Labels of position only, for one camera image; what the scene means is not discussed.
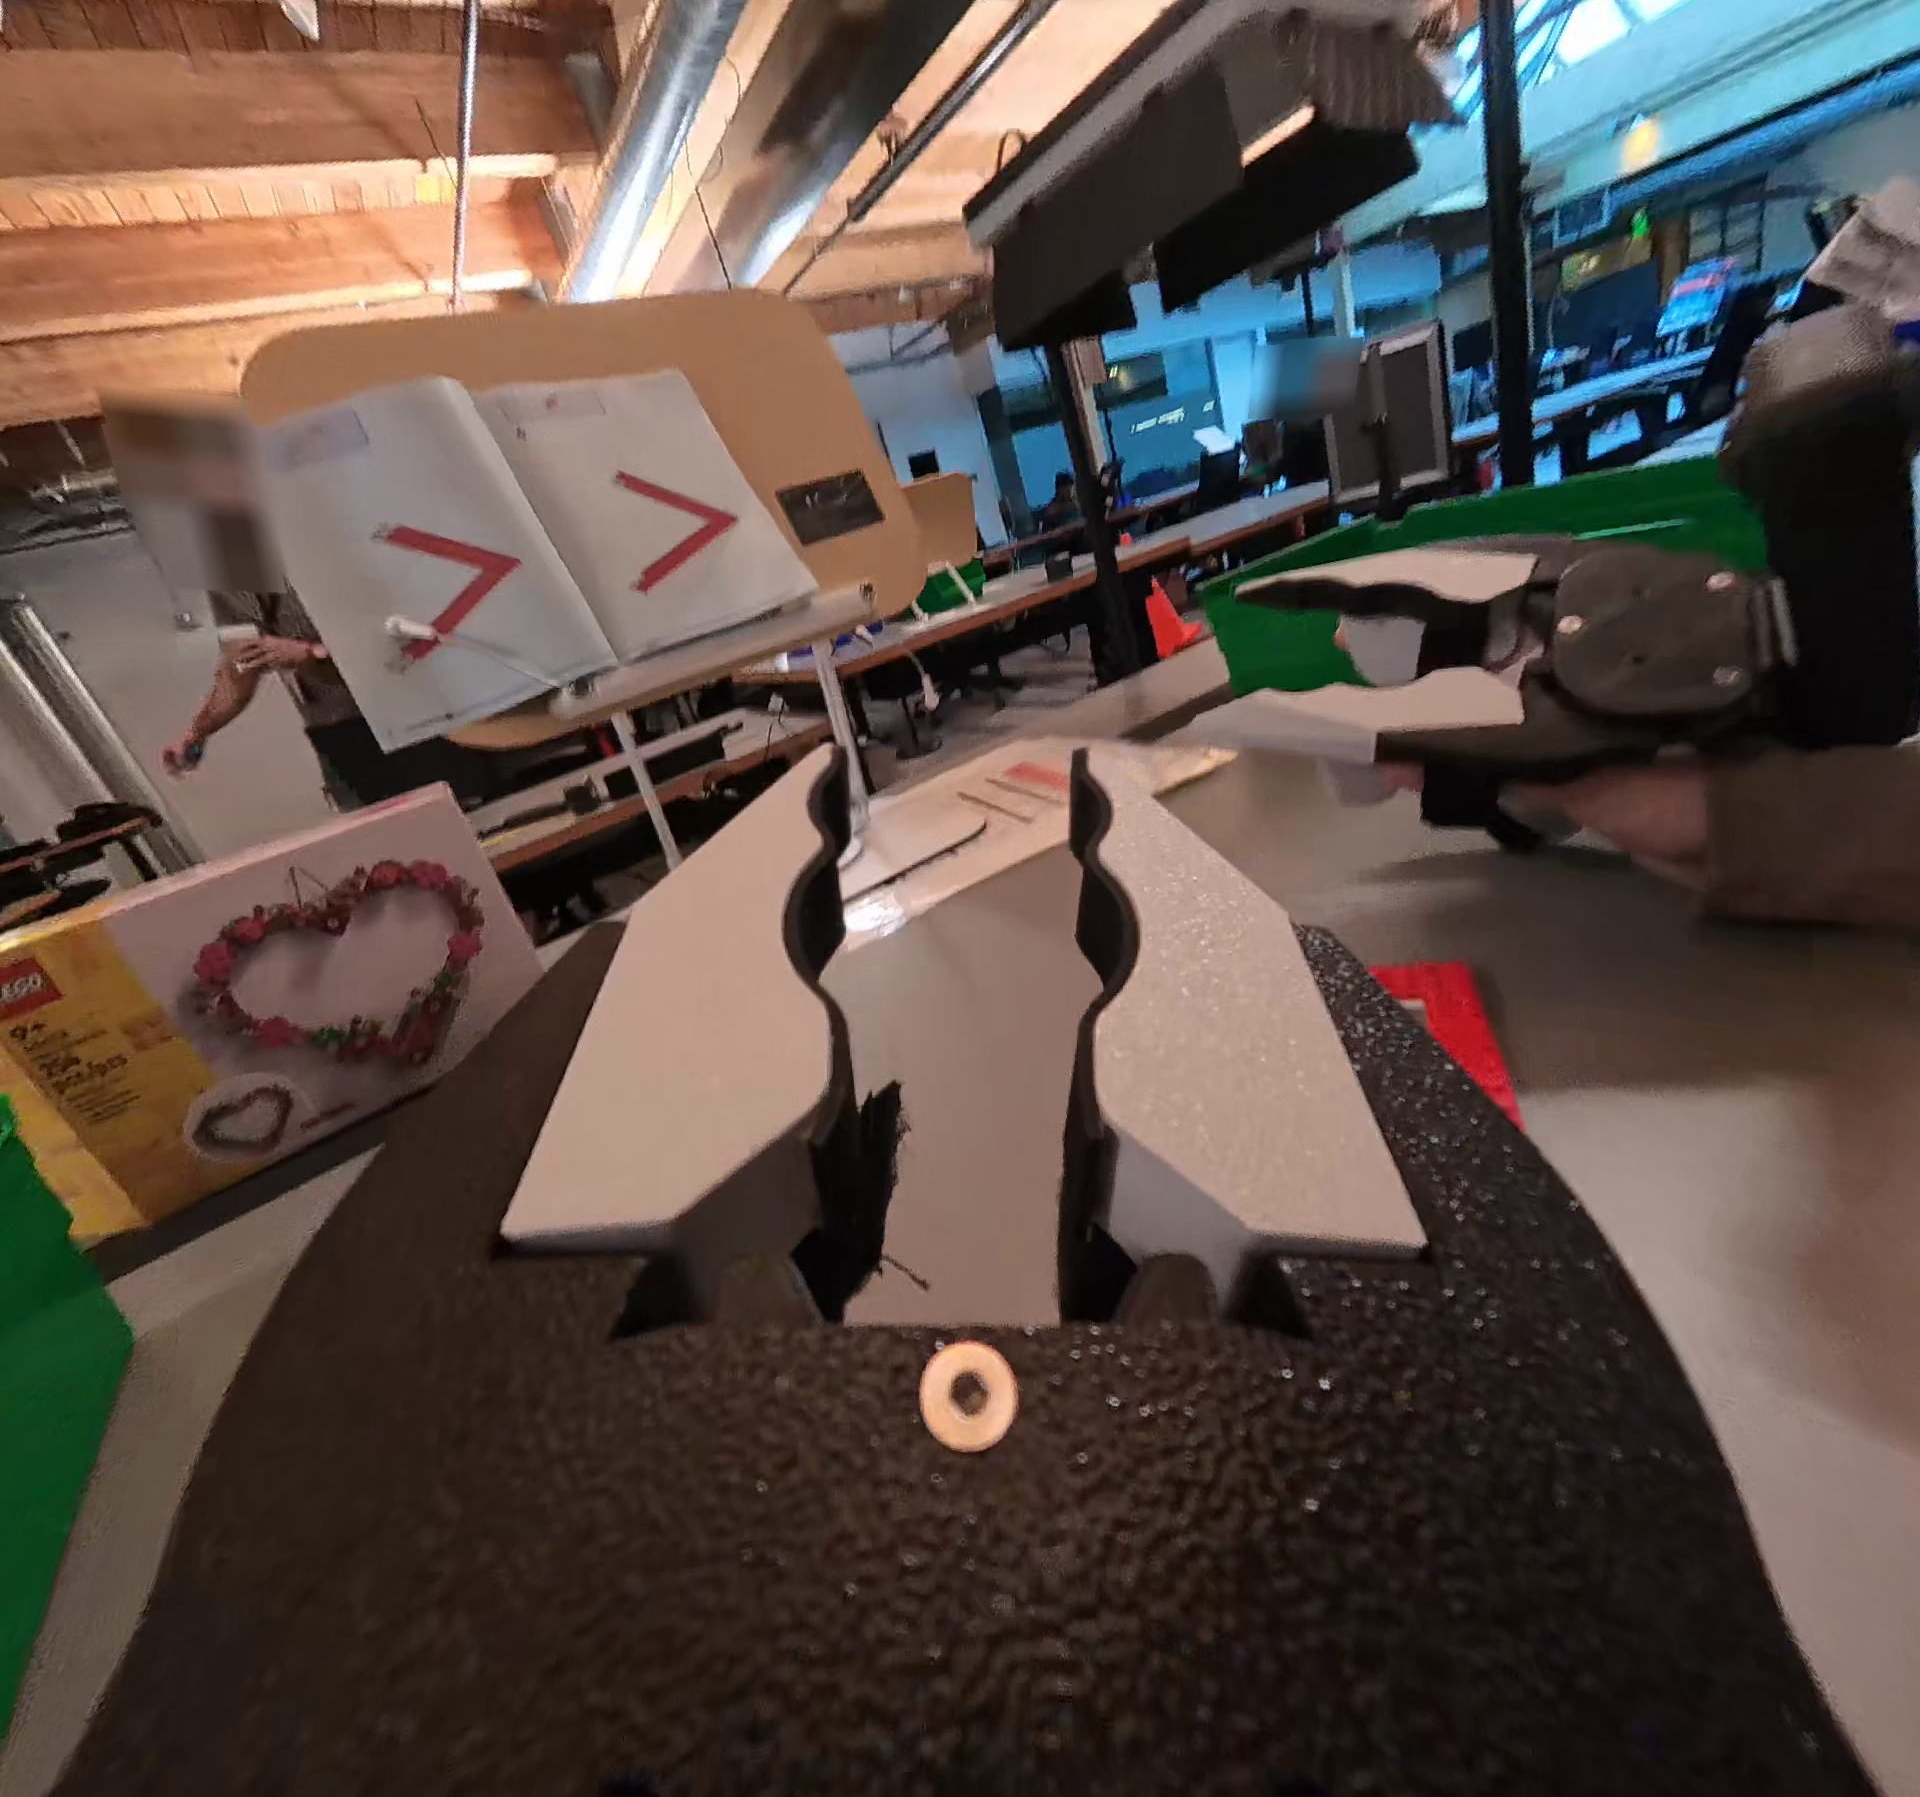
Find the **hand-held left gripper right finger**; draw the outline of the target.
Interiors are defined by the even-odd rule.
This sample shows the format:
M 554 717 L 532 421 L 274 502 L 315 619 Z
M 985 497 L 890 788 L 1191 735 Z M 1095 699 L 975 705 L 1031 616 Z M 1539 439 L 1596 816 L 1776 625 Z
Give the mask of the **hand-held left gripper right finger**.
M 1284 905 L 1132 766 L 1070 756 L 1074 944 L 1063 1317 L 1244 1319 L 1283 1263 L 1412 1263 L 1429 1234 Z

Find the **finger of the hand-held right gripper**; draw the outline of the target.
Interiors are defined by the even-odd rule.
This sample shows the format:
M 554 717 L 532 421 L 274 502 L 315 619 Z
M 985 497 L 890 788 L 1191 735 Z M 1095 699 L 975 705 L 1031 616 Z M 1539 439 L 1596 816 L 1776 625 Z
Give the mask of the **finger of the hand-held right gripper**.
M 1239 584 L 1271 612 L 1328 612 L 1360 680 L 1502 672 L 1525 658 L 1532 549 L 1403 546 Z
M 1447 668 L 1392 687 L 1259 689 L 1162 732 L 1166 744 L 1314 759 L 1336 801 L 1384 801 L 1380 741 L 1525 722 L 1520 687 L 1483 668 Z

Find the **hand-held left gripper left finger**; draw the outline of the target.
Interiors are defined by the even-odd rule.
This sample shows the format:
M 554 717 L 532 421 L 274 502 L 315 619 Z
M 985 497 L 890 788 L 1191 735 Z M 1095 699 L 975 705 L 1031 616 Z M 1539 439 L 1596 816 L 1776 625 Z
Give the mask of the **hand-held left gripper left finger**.
M 814 1157 L 852 1092 L 823 989 L 848 782 L 814 748 L 630 909 L 503 1214 L 511 1251 L 784 1257 L 818 1226 Z

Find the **red lego plate assembly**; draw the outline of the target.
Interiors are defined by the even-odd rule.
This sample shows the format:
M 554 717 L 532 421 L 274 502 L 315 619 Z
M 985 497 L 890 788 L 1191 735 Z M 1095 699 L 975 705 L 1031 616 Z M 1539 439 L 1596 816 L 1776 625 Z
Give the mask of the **red lego plate assembly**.
M 1525 1128 L 1509 1061 L 1483 1003 L 1477 976 L 1464 962 L 1412 962 L 1368 966 L 1380 989 L 1485 1090 L 1507 1118 Z

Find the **person's right forearm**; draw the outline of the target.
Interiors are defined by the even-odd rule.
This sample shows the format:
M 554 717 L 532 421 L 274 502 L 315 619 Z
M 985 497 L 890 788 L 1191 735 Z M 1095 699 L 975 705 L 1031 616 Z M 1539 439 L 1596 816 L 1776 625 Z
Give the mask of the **person's right forearm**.
M 1710 766 L 1705 902 L 1732 921 L 1916 935 L 1916 744 Z

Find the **lego set box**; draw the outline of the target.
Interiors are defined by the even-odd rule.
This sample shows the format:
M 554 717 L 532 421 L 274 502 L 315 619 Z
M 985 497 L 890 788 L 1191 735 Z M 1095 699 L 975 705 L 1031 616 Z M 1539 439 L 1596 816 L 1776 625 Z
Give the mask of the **lego set box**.
M 4 1098 L 84 1248 L 371 1123 L 543 976 L 445 784 L 4 935 Z

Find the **lego instruction booklet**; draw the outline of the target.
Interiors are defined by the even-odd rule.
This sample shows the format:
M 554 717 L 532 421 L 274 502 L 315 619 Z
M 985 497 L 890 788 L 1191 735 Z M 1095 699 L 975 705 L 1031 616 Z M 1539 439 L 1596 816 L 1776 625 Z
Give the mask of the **lego instruction booklet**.
M 259 437 L 288 580 L 385 751 L 813 598 L 678 370 L 416 377 Z

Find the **person's right hand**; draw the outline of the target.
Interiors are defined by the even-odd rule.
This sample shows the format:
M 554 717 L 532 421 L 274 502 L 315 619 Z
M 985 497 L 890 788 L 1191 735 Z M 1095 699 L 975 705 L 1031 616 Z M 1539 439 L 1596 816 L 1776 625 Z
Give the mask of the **person's right hand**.
M 1500 805 L 1527 824 L 1590 832 L 1682 888 L 1710 886 L 1710 775 L 1691 761 L 1607 768 L 1564 782 L 1515 782 Z

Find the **green plastic bin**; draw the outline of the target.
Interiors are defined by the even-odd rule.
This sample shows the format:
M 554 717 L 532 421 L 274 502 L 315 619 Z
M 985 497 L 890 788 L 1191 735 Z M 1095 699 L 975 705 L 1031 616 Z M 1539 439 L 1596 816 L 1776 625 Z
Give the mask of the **green plastic bin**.
M 133 1328 L 73 1238 L 2 1103 L 2 1726 L 57 1588 L 133 1356 Z
M 1417 506 L 1382 524 L 1360 518 L 1256 559 L 1201 587 L 1231 694 L 1312 691 L 1360 677 L 1335 642 L 1332 610 L 1271 610 L 1243 587 L 1279 573 L 1318 570 L 1403 546 L 1497 536 L 1598 536 L 1717 554 L 1740 570 L 1769 565 L 1764 526 L 1712 456 L 1596 470 L 1551 486 L 1495 491 Z

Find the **computer monitor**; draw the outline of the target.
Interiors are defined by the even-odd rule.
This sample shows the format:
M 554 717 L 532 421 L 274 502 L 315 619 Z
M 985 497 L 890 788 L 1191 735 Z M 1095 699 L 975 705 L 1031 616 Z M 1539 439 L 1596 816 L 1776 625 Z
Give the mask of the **computer monitor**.
M 1363 344 L 1359 426 L 1372 453 L 1382 518 L 1396 518 L 1419 493 L 1449 489 L 1456 475 L 1447 356 L 1437 318 Z

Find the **printed paper sheet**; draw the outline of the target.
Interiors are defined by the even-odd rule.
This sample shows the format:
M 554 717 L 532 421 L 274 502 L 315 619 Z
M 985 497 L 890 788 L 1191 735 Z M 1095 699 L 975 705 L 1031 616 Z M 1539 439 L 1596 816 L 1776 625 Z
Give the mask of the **printed paper sheet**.
M 879 939 L 934 907 L 1069 842 L 1072 761 L 1110 761 L 1156 797 L 1235 761 L 1225 748 L 1040 735 L 995 746 L 875 803 L 861 858 L 842 873 L 856 939 Z

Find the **black metal pole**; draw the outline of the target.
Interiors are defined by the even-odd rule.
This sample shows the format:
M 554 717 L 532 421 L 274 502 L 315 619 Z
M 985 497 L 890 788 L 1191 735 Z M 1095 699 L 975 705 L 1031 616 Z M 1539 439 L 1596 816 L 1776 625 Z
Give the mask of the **black metal pole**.
M 1531 263 L 1517 11 L 1518 0 L 1479 0 L 1497 450 L 1502 489 L 1527 489 L 1535 482 Z

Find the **black overhead light panel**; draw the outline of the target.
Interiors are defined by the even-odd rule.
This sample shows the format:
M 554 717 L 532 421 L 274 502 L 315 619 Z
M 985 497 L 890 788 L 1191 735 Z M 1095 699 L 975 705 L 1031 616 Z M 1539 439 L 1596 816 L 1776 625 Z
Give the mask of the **black overhead light panel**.
M 1424 0 L 1175 0 L 965 207 L 1011 350 L 1138 324 L 1310 245 L 1459 122 Z

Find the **wooden book stand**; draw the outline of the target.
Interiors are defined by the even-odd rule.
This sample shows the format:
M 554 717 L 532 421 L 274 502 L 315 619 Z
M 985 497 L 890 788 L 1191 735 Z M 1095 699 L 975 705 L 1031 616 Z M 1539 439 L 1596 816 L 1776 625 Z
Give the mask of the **wooden book stand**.
M 242 402 L 264 491 L 262 428 L 356 393 L 416 377 L 450 377 L 487 393 L 656 370 L 689 379 L 818 591 L 791 609 L 551 691 L 445 738 L 479 751 L 532 748 L 572 729 L 624 722 L 639 706 L 807 648 L 848 768 L 852 837 L 840 854 L 845 882 L 845 870 L 865 851 L 875 808 L 842 691 L 840 671 L 852 661 L 837 662 L 835 647 L 845 633 L 905 614 L 946 551 L 927 541 L 851 374 L 807 307 L 732 290 L 308 328 L 261 348 L 244 373 Z

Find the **silver ventilation duct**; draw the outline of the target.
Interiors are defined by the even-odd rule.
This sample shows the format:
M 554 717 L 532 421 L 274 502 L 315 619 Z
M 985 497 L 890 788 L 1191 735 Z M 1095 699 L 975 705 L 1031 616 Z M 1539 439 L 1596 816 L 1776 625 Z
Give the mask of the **silver ventilation duct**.
M 619 295 L 750 0 L 651 0 L 585 222 L 561 283 L 567 302 Z

